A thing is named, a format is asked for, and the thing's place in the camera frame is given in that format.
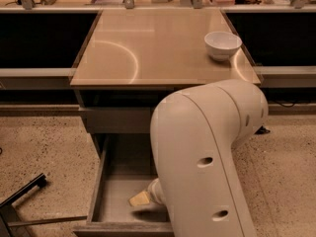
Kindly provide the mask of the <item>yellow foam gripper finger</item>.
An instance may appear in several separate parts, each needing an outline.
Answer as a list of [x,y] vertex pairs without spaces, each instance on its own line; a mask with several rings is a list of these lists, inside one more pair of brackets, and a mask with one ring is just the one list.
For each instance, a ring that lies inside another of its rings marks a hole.
[[150,195],[147,191],[142,191],[128,200],[131,206],[141,206],[150,203]]

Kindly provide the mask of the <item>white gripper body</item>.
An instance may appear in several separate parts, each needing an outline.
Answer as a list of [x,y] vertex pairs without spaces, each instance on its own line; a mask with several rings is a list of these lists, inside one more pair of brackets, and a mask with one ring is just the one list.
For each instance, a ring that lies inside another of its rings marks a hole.
[[162,205],[165,204],[165,196],[163,194],[159,179],[153,180],[147,187],[147,191],[151,201]]

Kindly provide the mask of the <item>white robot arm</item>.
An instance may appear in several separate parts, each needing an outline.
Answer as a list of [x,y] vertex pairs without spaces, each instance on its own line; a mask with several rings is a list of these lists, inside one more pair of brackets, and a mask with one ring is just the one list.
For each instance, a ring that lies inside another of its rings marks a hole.
[[232,150],[264,124],[263,92],[224,80],[175,92],[152,115],[158,178],[129,200],[167,207],[175,237],[257,237]]

